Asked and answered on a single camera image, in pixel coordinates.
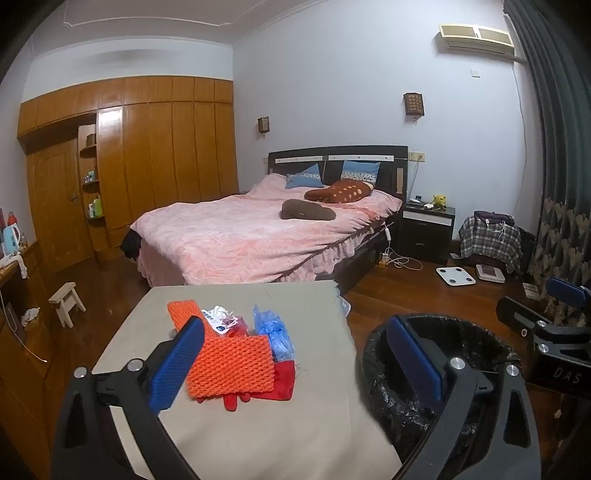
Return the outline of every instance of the plaid cloth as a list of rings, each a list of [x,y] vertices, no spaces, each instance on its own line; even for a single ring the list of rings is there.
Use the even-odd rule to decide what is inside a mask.
[[[488,225],[473,215],[460,228],[460,256],[486,255],[503,262],[507,273],[519,273],[521,234],[516,226],[500,223]]]

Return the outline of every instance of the wall socket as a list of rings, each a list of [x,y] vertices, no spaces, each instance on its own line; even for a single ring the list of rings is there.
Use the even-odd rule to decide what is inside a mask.
[[[408,152],[409,161],[425,161],[425,154],[423,152]]]

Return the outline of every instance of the black garbage bag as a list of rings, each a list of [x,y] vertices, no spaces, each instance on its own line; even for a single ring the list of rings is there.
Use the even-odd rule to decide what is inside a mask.
[[[472,368],[499,372],[519,356],[496,335],[474,323],[432,314],[407,315],[417,334],[433,340],[448,357],[459,356]],[[361,357],[361,385],[372,415],[382,426],[404,462],[433,424],[436,415],[417,400],[386,337],[386,324],[370,333]],[[484,405],[476,400],[450,459],[461,455],[476,432]]]

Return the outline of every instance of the bed headboard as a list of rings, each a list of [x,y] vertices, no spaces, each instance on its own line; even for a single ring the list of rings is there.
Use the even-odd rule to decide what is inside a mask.
[[[401,145],[351,145],[272,152],[269,153],[269,173],[299,173],[317,163],[322,183],[332,185],[340,178],[345,160],[379,161],[376,189],[406,203],[408,147]]]

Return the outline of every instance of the orange foam net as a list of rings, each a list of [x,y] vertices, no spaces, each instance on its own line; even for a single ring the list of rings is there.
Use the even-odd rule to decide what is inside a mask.
[[[168,312],[177,330],[193,315],[205,329],[203,347],[187,376],[191,398],[273,390],[273,355],[266,335],[220,337],[193,300],[172,301]]]

